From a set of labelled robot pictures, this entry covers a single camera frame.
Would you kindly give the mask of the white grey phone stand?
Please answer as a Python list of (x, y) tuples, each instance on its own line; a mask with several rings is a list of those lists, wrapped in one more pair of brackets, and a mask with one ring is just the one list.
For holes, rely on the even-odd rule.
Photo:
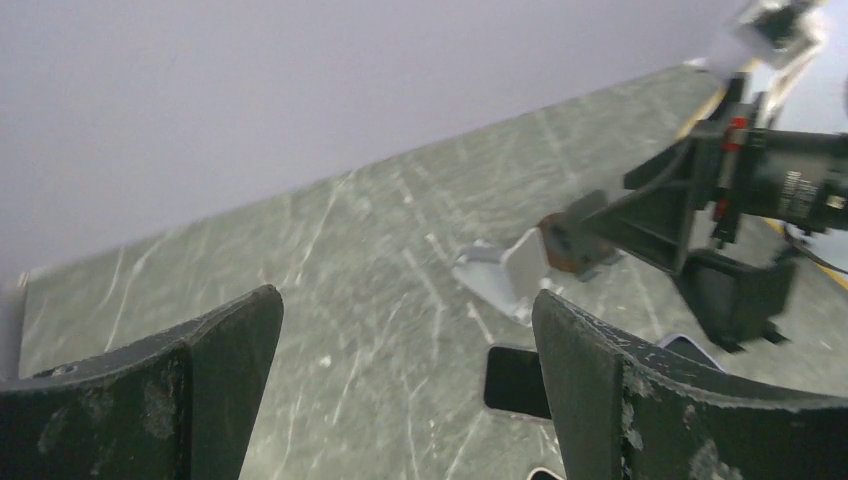
[(463, 286), (523, 327), (550, 271), (543, 236), (533, 227), (509, 248), (481, 240), (464, 247), (452, 274)]

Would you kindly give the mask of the round wooden black phone stand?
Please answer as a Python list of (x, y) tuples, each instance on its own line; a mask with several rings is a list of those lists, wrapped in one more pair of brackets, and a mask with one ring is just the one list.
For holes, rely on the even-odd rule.
[(613, 265), (622, 258), (615, 248), (584, 229), (567, 212), (547, 215), (537, 227), (542, 233), (549, 265), (573, 274), (582, 282), (593, 278), (599, 265)]

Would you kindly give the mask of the black phone lilac case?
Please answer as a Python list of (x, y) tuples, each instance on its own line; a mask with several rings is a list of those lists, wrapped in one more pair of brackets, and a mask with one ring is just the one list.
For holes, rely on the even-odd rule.
[(685, 334), (670, 334), (659, 340), (657, 346), (714, 370), (724, 372), (724, 368), (704, 348)]

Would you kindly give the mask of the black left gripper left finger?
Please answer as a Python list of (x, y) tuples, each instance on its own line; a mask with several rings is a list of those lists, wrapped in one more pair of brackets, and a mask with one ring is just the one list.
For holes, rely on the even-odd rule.
[(258, 287), (121, 348), (1, 386), (5, 479), (235, 479), (284, 318)]

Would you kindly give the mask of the black phone pink case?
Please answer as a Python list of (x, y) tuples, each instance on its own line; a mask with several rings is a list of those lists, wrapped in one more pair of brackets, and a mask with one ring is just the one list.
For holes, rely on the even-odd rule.
[(526, 480), (564, 480), (564, 478), (548, 468), (535, 467), (528, 472)]

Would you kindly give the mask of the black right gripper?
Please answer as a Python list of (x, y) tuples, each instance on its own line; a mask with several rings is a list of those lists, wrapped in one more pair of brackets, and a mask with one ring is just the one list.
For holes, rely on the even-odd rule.
[[(704, 123), (708, 156), (716, 162), (706, 170), (713, 238), (734, 242), (744, 215), (782, 221), (806, 234), (846, 230), (846, 133), (774, 129), (766, 93), (746, 101), (747, 79), (738, 72), (727, 81)], [(794, 259), (756, 267), (708, 249), (686, 259), (696, 203), (694, 157), (690, 142), (676, 142), (625, 174), (627, 195), (609, 202), (605, 191), (594, 190), (562, 212), (617, 251), (674, 275), (712, 344), (738, 353), (746, 342), (784, 343), (788, 338), (773, 318), (787, 305)]]

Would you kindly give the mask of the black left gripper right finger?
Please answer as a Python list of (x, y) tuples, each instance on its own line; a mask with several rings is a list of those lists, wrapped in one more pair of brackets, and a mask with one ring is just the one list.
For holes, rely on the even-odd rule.
[(734, 376), (551, 291), (536, 350), (570, 479), (843, 479), (847, 401)]

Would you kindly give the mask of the black phone grey case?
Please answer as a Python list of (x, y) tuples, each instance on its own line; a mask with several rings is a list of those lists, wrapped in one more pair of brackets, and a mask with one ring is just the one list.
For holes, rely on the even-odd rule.
[(486, 354), (482, 402), (490, 410), (550, 421), (538, 353), (510, 345), (491, 346)]

